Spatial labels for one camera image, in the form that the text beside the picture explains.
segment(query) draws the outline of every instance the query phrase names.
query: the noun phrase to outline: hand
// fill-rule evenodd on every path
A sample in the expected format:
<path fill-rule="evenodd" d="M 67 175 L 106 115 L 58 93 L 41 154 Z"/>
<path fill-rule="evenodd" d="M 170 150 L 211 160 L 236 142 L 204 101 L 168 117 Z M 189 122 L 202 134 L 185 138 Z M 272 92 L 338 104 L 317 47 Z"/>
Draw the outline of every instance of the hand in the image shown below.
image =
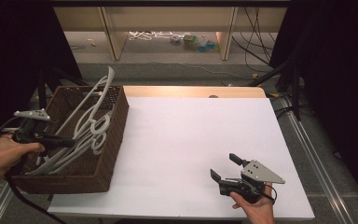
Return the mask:
<path fill-rule="evenodd" d="M 21 156 L 45 150 L 39 143 L 20 144 L 11 137 L 11 134 L 0 137 L 0 176 L 15 166 L 21 160 Z"/>
<path fill-rule="evenodd" d="M 265 193 L 271 196 L 271 188 L 266 187 Z M 246 202 L 240 194 L 236 192 L 230 193 L 231 198 L 236 202 L 232 208 L 242 208 L 253 224 L 271 224 L 274 223 L 274 214 L 272 209 L 272 201 L 266 197 L 261 197 L 257 203 Z"/>

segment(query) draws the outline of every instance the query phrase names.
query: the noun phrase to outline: white board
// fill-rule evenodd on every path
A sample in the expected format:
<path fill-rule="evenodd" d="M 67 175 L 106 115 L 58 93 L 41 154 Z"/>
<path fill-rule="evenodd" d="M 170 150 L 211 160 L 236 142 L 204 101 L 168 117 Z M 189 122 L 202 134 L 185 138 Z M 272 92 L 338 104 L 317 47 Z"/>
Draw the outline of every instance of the white board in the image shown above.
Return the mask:
<path fill-rule="evenodd" d="M 241 219 L 210 176 L 240 178 L 229 153 L 257 160 L 274 184 L 276 218 L 312 219 L 269 99 L 129 97 L 130 110 L 106 193 L 55 195 L 50 213 L 71 216 Z"/>

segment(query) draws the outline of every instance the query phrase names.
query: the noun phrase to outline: metal rail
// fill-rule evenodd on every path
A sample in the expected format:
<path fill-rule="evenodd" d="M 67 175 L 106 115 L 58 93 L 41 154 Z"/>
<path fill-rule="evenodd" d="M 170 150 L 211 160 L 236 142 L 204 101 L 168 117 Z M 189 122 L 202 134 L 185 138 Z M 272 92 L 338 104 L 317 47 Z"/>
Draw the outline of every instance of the metal rail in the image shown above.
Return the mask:
<path fill-rule="evenodd" d="M 283 97 L 282 101 L 283 106 L 291 106 L 291 102 L 287 97 Z M 315 148 L 313 147 L 310 138 L 305 131 L 304 126 L 302 125 L 301 121 L 298 121 L 296 116 L 292 111 L 289 113 L 290 122 L 293 125 L 293 128 L 296 131 L 298 139 L 303 146 L 308 159 L 310 160 L 310 164 L 321 183 L 322 188 L 324 189 L 324 193 L 330 202 L 334 212 L 336 213 L 337 219 L 341 224 L 352 224 L 354 223 L 351 215 L 348 211 L 347 205 L 342 200 L 336 186 L 334 185 L 333 181 L 330 178 L 330 175 L 327 173 L 326 169 L 324 168 L 324 164 L 322 163 L 318 153 L 316 152 Z"/>

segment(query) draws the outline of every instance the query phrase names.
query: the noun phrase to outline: black curtain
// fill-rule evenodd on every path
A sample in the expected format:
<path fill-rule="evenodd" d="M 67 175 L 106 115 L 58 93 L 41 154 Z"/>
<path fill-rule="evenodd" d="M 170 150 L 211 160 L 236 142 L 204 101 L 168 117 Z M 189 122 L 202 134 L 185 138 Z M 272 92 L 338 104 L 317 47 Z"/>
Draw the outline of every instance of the black curtain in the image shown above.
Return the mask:
<path fill-rule="evenodd" d="M 324 31 L 310 41 L 301 76 L 318 119 L 358 183 L 358 1 L 329 0 L 324 7 L 329 12 L 320 20 Z M 302 29 L 298 24 L 310 17 L 301 10 L 288 12 L 272 54 L 273 66 L 290 54 L 293 35 Z"/>
<path fill-rule="evenodd" d="M 50 67 L 81 78 L 53 8 L 0 0 L 0 125 L 29 109 L 41 71 L 53 89 L 60 85 Z"/>

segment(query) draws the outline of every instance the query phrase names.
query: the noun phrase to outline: wicker basket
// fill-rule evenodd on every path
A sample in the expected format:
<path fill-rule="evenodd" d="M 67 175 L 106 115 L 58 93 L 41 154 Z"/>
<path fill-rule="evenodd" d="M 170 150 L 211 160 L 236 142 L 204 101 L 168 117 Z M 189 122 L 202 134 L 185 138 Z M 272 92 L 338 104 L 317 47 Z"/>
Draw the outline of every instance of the wicker basket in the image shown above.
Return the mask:
<path fill-rule="evenodd" d="M 48 126 L 48 133 L 55 133 L 61 127 L 91 89 L 92 87 L 59 87 L 55 91 L 46 109 L 52 119 L 51 124 Z M 88 108 L 98 101 L 98 98 L 99 96 L 97 95 L 91 96 L 60 135 L 72 137 L 77 121 Z M 96 156 L 91 149 L 87 150 L 58 175 L 26 175 L 26 172 L 33 171 L 36 168 L 35 158 L 26 159 L 12 173 L 12 178 L 17 187 L 28 193 L 37 194 L 108 191 L 129 110 L 127 98 L 122 87 L 109 88 L 96 114 L 96 119 L 112 110 L 113 104 L 116 105 L 110 127 L 106 131 L 107 136 L 100 155 Z M 51 150 L 48 155 L 51 157 L 59 150 L 60 148 Z"/>

